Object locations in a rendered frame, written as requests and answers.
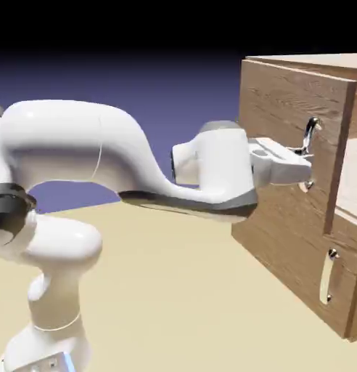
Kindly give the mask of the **wooden cabinet door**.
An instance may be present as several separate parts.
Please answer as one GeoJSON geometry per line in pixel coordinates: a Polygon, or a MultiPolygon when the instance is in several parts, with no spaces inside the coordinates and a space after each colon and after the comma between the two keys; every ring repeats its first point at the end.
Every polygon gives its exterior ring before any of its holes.
{"type": "Polygon", "coordinates": [[[357,219],[339,212],[330,234],[319,226],[268,223],[253,217],[233,225],[233,238],[275,275],[340,337],[357,340],[357,219]],[[328,304],[319,300],[327,251],[337,249],[328,304]]]}
{"type": "Polygon", "coordinates": [[[320,120],[309,150],[324,233],[332,231],[356,91],[353,79],[255,60],[241,63],[239,121],[249,136],[297,147],[308,120],[320,120]]]}

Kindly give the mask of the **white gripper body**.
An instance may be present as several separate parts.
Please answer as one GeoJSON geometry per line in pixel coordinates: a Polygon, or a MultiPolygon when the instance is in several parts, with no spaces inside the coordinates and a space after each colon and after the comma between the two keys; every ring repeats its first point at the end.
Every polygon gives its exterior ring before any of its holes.
{"type": "Polygon", "coordinates": [[[262,139],[262,146],[271,160],[271,184],[291,185],[310,179],[311,163],[308,160],[267,137],[262,139]]]}

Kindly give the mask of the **wooden cabinet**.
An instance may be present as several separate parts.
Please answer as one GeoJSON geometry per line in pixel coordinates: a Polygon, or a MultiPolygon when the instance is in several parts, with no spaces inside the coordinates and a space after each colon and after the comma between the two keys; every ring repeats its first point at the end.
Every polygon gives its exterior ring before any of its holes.
{"type": "MultiPolygon", "coordinates": [[[[251,56],[246,57],[245,60],[282,65],[357,81],[357,54],[251,56]]],[[[270,186],[261,190],[258,209],[250,219],[263,218],[268,223],[275,223],[277,219],[281,219],[282,224],[287,227],[292,224],[319,226],[323,235],[330,234],[332,231],[325,233],[321,224],[325,217],[319,207],[319,191],[316,180],[313,178],[313,164],[311,179],[314,184],[307,193],[304,193],[299,186],[270,186]]],[[[357,219],[357,91],[342,163],[334,218],[339,212],[357,219]]]]}

